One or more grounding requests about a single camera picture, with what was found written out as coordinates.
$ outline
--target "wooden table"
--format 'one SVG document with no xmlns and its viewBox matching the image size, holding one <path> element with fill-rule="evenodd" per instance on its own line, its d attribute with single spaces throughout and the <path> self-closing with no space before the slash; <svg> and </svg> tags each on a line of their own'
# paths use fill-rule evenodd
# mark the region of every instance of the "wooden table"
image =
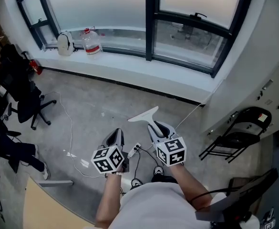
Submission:
<svg viewBox="0 0 279 229">
<path fill-rule="evenodd" d="M 28 179 L 24 213 L 24 229 L 83 229 L 94 225 L 74 214 L 46 193 L 31 177 Z"/>
</svg>

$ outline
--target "electrical outlet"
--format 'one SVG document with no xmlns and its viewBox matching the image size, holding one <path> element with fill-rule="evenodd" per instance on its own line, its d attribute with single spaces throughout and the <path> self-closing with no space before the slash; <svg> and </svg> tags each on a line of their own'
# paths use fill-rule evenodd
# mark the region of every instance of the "electrical outlet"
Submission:
<svg viewBox="0 0 279 229">
<path fill-rule="evenodd" d="M 137 148 L 141 147 L 140 143 L 136 143 L 135 146 L 132 148 L 132 150 L 129 152 L 128 154 L 128 158 L 132 157 L 136 152 L 137 152 Z"/>
</svg>

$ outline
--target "black pants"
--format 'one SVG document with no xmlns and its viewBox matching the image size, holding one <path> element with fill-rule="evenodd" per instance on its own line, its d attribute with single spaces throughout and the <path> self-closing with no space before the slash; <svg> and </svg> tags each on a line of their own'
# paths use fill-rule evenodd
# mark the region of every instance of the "black pants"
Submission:
<svg viewBox="0 0 279 229">
<path fill-rule="evenodd" d="M 0 157 L 26 162 L 42 172 L 44 163 L 32 155 L 35 155 L 35 146 L 33 144 L 15 143 L 6 134 L 0 134 Z"/>
<path fill-rule="evenodd" d="M 161 174 L 156 174 L 156 175 L 154 175 L 154 176 L 152 177 L 151 182 L 171 182 L 171 183 L 176 183 L 176 184 L 178 184 L 177 181 L 176 181 L 173 177 L 171 177 L 171 176 L 163 176 L 163 175 L 161 175 Z M 131 191 L 132 189 L 136 188 L 136 187 L 139 187 L 139 186 L 141 186 L 141 185 L 131 187 L 130 191 Z"/>
</svg>

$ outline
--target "black shoe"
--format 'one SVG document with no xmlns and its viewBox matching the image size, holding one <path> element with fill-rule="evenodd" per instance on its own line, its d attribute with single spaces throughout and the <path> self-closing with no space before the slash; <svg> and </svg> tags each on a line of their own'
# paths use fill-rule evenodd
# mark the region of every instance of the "black shoe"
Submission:
<svg viewBox="0 0 279 229">
<path fill-rule="evenodd" d="M 154 168 L 154 175 L 157 175 L 157 174 L 162 175 L 162 176 L 164 175 L 164 169 L 161 166 L 156 166 Z"/>
<path fill-rule="evenodd" d="M 131 181 L 131 186 L 132 187 L 138 187 L 138 186 L 141 186 L 143 185 L 143 183 L 141 182 L 141 180 L 137 179 L 137 178 L 134 178 L 132 181 Z"/>
</svg>

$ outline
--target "window latch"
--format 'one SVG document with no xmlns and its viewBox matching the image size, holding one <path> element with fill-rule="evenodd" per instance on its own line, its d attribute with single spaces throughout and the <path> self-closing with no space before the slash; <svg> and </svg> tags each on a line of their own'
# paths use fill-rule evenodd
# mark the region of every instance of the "window latch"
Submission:
<svg viewBox="0 0 279 229">
<path fill-rule="evenodd" d="M 202 18 L 201 18 L 201 17 L 199 17 L 198 15 L 202 15 L 202 16 L 204 16 L 204 17 L 206 17 L 206 18 L 207 18 L 207 16 L 206 16 L 206 15 L 204 15 L 204 14 L 202 14 L 202 13 L 195 13 L 194 15 L 193 15 L 193 14 L 190 14 L 189 16 L 190 16 L 192 19 L 195 19 L 195 20 L 200 21 Z"/>
</svg>

